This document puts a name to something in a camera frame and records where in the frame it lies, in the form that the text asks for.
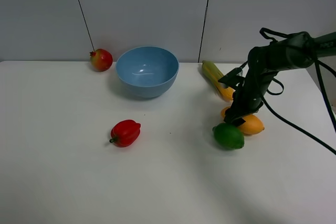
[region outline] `pepper stem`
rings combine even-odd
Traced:
[[[110,139],[110,143],[114,143],[116,140],[118,140],[118,137],[117,137],[117,136],[111,138],[111,139]]]

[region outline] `toy fruit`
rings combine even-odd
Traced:
[[[231,87],[224,88],[224,85],[218,82],[224,75],[212,61],[202,61],[202,74],[210,80],[225,101],[233,100],[235,90]]]
[[[226,107],[222,109],[221,111],[221,116],[224,118],[225,117],[225,111],[229,109],[230,107]],[[247,115],[243,117],[245,120],[245,123],[242,125],[238,126],[238,129],[241,130],[246,135],[255,135],[260,133],[265,129],[264,124],[262,121],[256,117],[255,115]]]
[[[110,143],[118,147],[131,145],[140,135],[140,123],[133,120],[124,120],[116,124],[111,131]]]
[[[100,72],[108,70],[112,66],[113,57],[104,49],[97,49],[91,52],[90,56],[91,64]]]
[[[232,124],[220,123],[213,127],[216,142],[226,149],[241,149],[244,146],[244,135]]]

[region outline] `white table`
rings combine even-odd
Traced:
[[[167,93],[139,100],[124,94],[113,68],[0,63],[0,223],[334,224],[336,156],[266,107],[257,114],[262,133],[241,150],[218,150],[211,129],[229,104],[198,68],[182,63]],[[266,96],[274,109],[335,147],[308,73],[278,79],[284,93]],[[125,119],[142,124],[139,139],[108,144]]]

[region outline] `light blue bowl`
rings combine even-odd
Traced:
[[[125,89],[133,95],[153,98],[162,95],[174,83],[179,61],[159,47],[138,47],[125,52],[115,69]]]

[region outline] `green lime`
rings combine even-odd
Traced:
[[[244,146],[244,135],[231,124],[220,123],[213,127],[216,142],[226,149],[241,149]]]

